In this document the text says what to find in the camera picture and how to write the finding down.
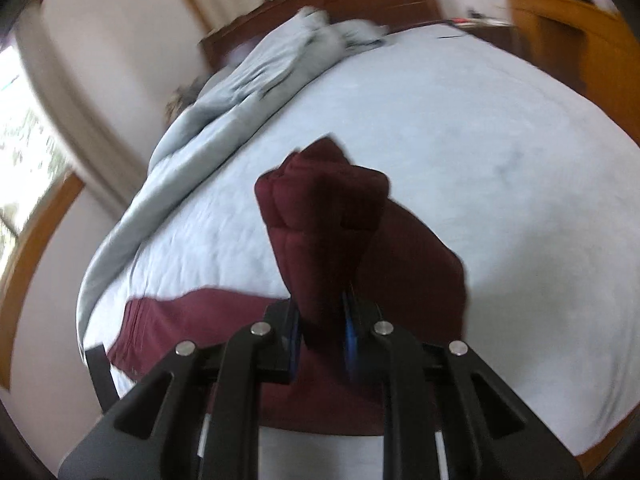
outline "silver screw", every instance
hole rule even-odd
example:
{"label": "silver screw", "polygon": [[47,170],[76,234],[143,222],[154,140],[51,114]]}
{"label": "silver screw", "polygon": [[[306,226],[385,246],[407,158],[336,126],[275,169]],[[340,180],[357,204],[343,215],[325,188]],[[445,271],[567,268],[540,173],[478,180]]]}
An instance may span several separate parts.
{"label": "silver screw", "polygon": [[469,350],[469,347],[463,341],[452,341],[449,343],[449,351],[453,355],[464,355],[467,350]]}
{"label": "silver screw", "polygon": [[193,341],[182,341],[175,346],[175,353],[182,357],[193,354],[195,350],[196,343]]}
{"label": "silver screw", "polygon": [[266,321],[259,321],[251,326],[251,333],[253,335],[263,336],[267,335],[269,332],[271,332],[271,325]]}
{"label": "silver screw", "polygon": [[373,326],[373,331],[378,335],[389,335],[394,331],[394,326],[388,321],[379,321]]}

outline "orange wooden cabinet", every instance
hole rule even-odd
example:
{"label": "orange wooden cabinet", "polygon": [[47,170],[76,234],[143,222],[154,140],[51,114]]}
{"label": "orange wooden cabinet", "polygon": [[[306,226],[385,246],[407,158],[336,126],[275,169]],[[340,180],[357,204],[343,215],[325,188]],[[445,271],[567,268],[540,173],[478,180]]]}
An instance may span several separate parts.
{"label": "orange wooden cabinet", "polygon": [[640,145],[640,43],[618,14],[578,0],[509,0],[527,59],[597,104]]}

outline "headboard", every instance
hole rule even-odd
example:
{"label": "headboard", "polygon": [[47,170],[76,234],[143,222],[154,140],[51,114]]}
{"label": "headboard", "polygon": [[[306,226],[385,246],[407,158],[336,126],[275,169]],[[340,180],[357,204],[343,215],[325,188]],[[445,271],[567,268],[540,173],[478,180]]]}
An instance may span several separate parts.
{"label": "headboard", "polygon": [[235,47],[263,37],[305,6],[326,10],[332,22],[361,18],[386,25],[390,32],[442,18],[437,0],[271,0],[200,41],[210,67],[219,70]]}

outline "window sill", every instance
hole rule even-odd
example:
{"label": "window sill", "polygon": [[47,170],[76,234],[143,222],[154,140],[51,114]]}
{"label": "window sill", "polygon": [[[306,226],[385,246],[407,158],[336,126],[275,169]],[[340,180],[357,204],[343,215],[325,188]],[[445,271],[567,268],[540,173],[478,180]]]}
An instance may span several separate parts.
{"label": "window sill", "polygon": [[0,387],[7,390],[15,335],[31,279],[49,240],[83,188],[84,182],[75,173],[67,173],[49,189],[25,225],[0,279]]}

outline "window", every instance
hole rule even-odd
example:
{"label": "window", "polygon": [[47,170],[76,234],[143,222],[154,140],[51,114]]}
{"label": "window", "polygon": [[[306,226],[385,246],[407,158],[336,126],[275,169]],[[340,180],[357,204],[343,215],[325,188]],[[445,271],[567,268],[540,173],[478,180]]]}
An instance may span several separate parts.
{"label": "window", "polygon": [[38,202],[66,170],[20,57],[0,53],[0,278]]}

